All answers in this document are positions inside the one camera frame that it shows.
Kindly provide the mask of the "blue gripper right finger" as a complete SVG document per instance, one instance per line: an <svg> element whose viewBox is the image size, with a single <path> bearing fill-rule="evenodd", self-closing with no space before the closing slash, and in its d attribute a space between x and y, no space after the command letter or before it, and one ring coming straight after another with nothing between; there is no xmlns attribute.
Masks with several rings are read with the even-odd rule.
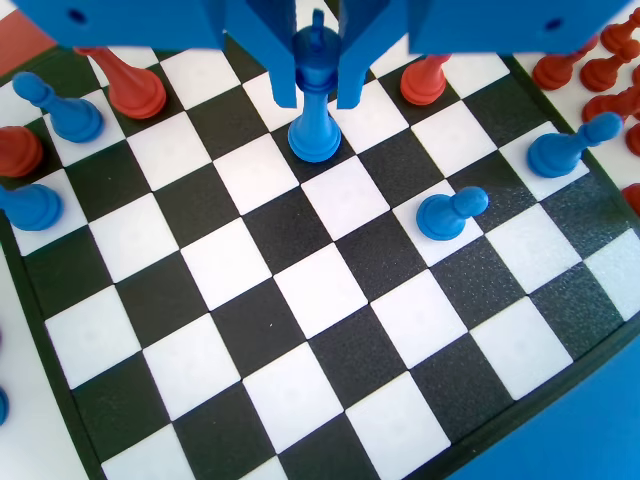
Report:
<svg viewBox="0 0 640 480"><path fill-rule="evenodd" d="M616 0L342 1L337 107L359 104L370 66L403 36L417 55L572 53L627 3Z"/></svg>

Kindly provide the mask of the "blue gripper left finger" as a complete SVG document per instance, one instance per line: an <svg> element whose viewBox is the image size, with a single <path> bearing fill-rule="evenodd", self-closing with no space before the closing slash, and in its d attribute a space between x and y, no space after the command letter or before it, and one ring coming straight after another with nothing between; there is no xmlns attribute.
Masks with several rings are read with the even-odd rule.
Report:
<svg viewBox="0 0 640 480"><path fill-rule="evenodd" d="M16 0L14 4L67 47L222 50L229 35L268 71L275 102L283 108L297 104L293 1Z"/></svg>

